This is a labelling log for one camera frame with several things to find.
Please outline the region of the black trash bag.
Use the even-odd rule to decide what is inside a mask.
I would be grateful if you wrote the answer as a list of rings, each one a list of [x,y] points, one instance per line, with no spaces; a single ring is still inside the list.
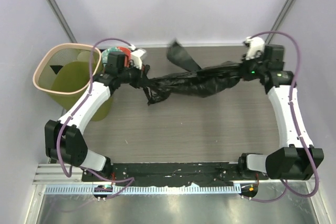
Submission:
[[[241,80],[241,63],[225,61],[201,68],[177,40],[170,43],[166,58],[184,71],[156,78],[148,78],[144,74],[142,89],[148,105],[162,102],[171,94],[210,97],[234,87]]]

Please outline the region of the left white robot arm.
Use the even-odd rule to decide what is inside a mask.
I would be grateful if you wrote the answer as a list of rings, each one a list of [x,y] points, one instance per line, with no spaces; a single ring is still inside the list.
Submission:
[[[105,71],[90,75],[89,86],[73,107],[58,121],[45,125],[45,147],[48,157],[59,162],[66,177],[73,167],[93,172],[105,182],[112,174],[110,158],[88,149],[83,133],[98,109],[121,84],[137,83],[144,74],[146,51],[132,48],[129,53],[109,51]]]

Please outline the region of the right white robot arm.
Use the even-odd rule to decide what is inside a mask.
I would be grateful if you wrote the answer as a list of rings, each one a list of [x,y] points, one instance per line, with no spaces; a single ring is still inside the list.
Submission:
[[[285,49],[280,45],[249,44],[242,58],[242,77],[246,81],[259,79],[271,102],[279,132],[279,149],[264,154],[243,153],[237,173],[250,179],[262,172],[271,179],[308,180],[313,169],[308,156],[316,166],[324,159],[323,150],[315,148],[300,113],[297,88],[292,87],[292,71],[284,70]]]

